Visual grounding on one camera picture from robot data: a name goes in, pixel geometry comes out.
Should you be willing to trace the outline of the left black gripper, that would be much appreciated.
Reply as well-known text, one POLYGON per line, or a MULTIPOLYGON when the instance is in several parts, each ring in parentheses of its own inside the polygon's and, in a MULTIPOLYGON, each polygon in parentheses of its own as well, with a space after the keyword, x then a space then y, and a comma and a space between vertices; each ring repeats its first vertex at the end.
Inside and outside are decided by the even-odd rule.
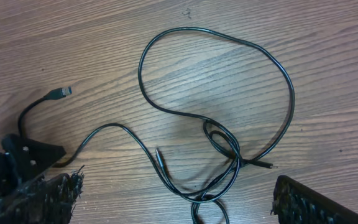
POLYGON ((16 134, 8 134, 1 145, 4 152, 0 152, 0 203, 12 200, 21 182, 35 179, 66 154, 62 146, 16 134))

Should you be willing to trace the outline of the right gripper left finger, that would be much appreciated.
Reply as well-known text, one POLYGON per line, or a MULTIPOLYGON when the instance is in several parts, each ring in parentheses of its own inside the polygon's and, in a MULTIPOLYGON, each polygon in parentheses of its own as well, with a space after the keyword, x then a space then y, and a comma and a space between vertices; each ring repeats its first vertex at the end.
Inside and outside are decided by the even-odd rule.
POLYGON ((84 176, 79 169, 47 180, 31 169, 0 169, 0 223, 70 223, 84 176))

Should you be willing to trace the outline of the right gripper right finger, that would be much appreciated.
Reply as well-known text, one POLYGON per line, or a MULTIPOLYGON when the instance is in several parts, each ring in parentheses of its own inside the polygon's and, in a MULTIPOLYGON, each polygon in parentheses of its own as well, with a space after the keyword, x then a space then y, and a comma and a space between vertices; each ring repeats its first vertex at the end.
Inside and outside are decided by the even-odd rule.
POLYGON ((358 213, 287 175, 277 178, 271 213, 279 224, 358 224, 358 213))

